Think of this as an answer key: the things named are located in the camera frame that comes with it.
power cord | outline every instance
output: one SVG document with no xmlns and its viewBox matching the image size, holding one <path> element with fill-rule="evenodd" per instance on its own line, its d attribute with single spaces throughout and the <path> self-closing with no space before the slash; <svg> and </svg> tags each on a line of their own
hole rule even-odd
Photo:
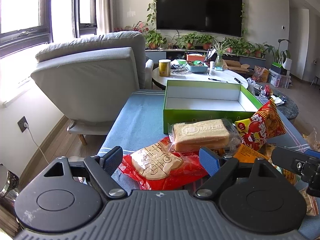
<svg viewBox="0 0 320 240">
<path fill-rule="evenodd" d="M 37 143 L 36 143 L 35 140 L 33 139 L 32 133 L 31 133 L 30 128 L 29 128 L 29 125 L 28 125 L 26 122 L 24 122 L 24 123 L 23 123 L 23 126 L 29 130 L 29 133 L 30 133 L 30 135 L 31 135 L 31 139 L 33 140 L 33 142 L 35 143 L 35 145 L 38 147 L 38 149 L 40 150 L 40 152 L 42 153 L 43 158 L 45 159 L 45 161 L 46 161 L 48 164 L 50 164 L 50 163 L 48 162 L 47 158 L 44 156 L 44 153 L 43 153 L 43 151 L 40 149 L 39 145 L 37 145 Z"/>
</svg>

wooden floor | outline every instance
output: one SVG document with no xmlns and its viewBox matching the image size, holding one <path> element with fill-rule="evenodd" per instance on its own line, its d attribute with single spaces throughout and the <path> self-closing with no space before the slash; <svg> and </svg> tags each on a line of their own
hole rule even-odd
<svg viewBox="0 0 320 240">
<path fill-rule="evenodd" d="M 310 84 L 303 83 L 294 78 L 292 79 L 292 85 L 289 89 L 280 88 L 279 90 L 289 96 L 299 108 L 299 115 L 294 122 L 294 126 L 301 134 L 309 135 L 314 127 L 320 132 L 319 87 L 310 87 Z M 153 85 L 153 89 L 159 90 L 155 85 Z M 57 156 L 86 157 L 95 155 L 106 139 L 106 136 L 85 135 L 88 145 L 83 146 L 76 134 L 67 133 L 68 125 L 69 122 L 64 125 L 44 153 L 49 162 L 53 161 Z M 46 166 L 47 163 L 42 158 L 28 181 L 31 181 Z"/>
<path fill-rule="evenodd" d="M 85 135 L 84 137 L 87 141 L 87 145 L 84 146 L 82 145 L 78 135 L 69 134 L 67 132 L 68 125 L 69 121 L 66 122 L 66 124 L 59 131 L 48 149 L 44 152 L 44 155 L 49 163 L 58 156 L 87 157 L 96 155 L 106 139 L 106 135 Z M 28 182 L 30 182 L 36 175 L 38 175 L 47 165 L 47 162 L 42 157 L 33 174 L 28 179 Z"/>
<path fill-rule="evenodd" d="M 309 135 L 313 128 L 320 132 L 320 91 L 319 86 L 291 78 L 292 86 L 288 89 L 280 88 L 281 92 L 290 97 L 299 108 L 299 115 L 294 121 L 295 128 L 301 133 Z"/>
</svg>

round table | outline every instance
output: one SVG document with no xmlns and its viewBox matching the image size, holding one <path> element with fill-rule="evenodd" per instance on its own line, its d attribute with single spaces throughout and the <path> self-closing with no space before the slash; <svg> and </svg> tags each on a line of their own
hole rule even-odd
<svg viewBox="0 0 320 240">
<path fill-rule="evenodd" d="M 209 68 L 207 73 L 191 73 L 191 74 L 185 74 L 185 75 L 178 75 L 178 74 L 171 74 L 170 77 L 160 77 L 159 76 L 159 68 L 155 68 L 152 71 L 152 81 L 153 83 L 165 90 L 165 87 L 167 86 L 168 80 L 190 80 L 190 81 L 207 81 L 207 82 L 218 82 L 218 81 L 212 81 L 208 78 L 218 79 L 227 81 L 228 83 L 232 84 L 239 84 L 237 81 L 235 81 L 235 78 L 237 78 L 241 85 L 243 85 L 246 89 L 248 88 L 248 82 L 246 79 L 239 74 L 231 71 L 231 70 L 224 70 L 224 71 L 215 71 L 215 75 L 209 76 Z"/>
<path fill-rule="evenodd" d="M 262 89 L 264 89 L 264 86 L 266 85 L 266 83 L 258 83 L 259 85 L 262 86 Z M 299 114 L 299 108 L 297 106 L 297 104 L 291 99 L 289 98 L 286 94 L 284 94 L 283 92 L 281 92 L 280 90 L 276 89 L 274 86 L 272 86 L 270 83 L 267 83 L 267 85 L 269 85 L 271 87 L 271 89 L 273 90 L 273 95 L 274 96 L 285 96 L 287 101 L 282 104 L 277 106 L 277 108 L 279 109 L 279 111 L 284 114 L 284 116 L 293 123 L 293 121 L 297 118 L 298 114 Z"/>
</svg>

flat screen tv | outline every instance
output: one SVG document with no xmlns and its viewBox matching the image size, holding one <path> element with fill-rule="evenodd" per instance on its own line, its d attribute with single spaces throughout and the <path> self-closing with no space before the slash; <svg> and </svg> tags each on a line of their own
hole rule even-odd
<svg viewBox="0 0 320 240">
<path fill-rule="evenodd" d="M 241 36 L 242 0 L 156 0 L 158 30 Z"/>
</svg>

tv cabinet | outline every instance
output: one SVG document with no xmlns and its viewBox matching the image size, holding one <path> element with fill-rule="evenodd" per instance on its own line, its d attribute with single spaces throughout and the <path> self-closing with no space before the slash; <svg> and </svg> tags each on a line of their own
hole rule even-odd
<svg viewBox="0 0 320 240">
<path fill-rule="evenodd" d="M 188 53 L 200 53 L 203 54 L 207 52 L 203 49 L 146 49 L 146 55 L 153 60 L 155 64 L 158 64 L 160 59 L 181 59 L 183 56 L 186 58 L 186 54 Z M 247 56 L 237 56 L 231 53 L 229 55 L 223 55 L 224 60 L 235 60 L 239 61 L 241 64 L 250 65 L 251 69 L 254 69 L 254 66 L 266 67 L 266 60 L 262 58 L 256 57 L 247 57 Z"/>
</svg>

